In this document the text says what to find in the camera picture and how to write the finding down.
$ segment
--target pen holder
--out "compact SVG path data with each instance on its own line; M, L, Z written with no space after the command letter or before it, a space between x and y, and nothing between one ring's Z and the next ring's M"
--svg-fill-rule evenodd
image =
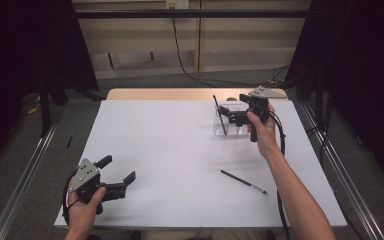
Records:
M241 104L227 104L221 105L228 109L234 110L242 110L244 108ZM247 125L242 125L240 127L236 126L236 124L229 123L229 118L226 116L219 116L217 106L214 107L214 123L213 130L214 135L216 136L238 136L238 135L248 135L248 127Z

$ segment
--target silver perforated bracket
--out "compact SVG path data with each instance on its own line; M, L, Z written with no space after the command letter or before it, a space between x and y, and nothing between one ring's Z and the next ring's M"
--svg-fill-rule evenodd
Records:
M69 188L70 192L76 191L78 188L87 183L90 179L99 174L99 169L93 165L87 158L84 158L77 169L73 183Z
M280 94L262 86L259 86L256 89L250 91L248 95L258 98L286 98L286 95Z

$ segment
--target person's hand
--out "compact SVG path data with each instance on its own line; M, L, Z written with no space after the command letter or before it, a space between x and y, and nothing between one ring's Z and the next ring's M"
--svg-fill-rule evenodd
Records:
M274 108L271 104L269 104L269 111L274 112ZM270 117L265 123L262 123L260 118L251 111L247 112L247 116L257 130L258 150L260 151L260 154L267 159L270 151L279 148L276 143L276 124ZM248 125L248 132L251 132L251 125Z
M93 227L96 216L96 207L101 202L106 188L100 187L92 196L88 204L79 202L76 192L69 193L68 206L70 207L70 225L65 239L87 239Z

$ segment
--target person's right hand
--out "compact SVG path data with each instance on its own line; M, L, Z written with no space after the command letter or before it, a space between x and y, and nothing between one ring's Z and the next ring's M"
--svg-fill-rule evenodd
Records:
M274 112L274 108L269 104L269 111ZM267 121L263 124L260 118L255 115L253 112L248 111L247 116L249 120L255 125L257 130L257 144L260 154L267 159L269 152L279 149L276 143L276 124L272 118L268 118ZM248 132L251 131L251 126L248 125Z

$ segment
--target wall outlet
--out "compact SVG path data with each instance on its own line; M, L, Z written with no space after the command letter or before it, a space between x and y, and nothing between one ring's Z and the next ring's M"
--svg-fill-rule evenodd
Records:
M189 0L177 0L177 9L189 9Z
M166 0L166 9L177 9L177 0Z

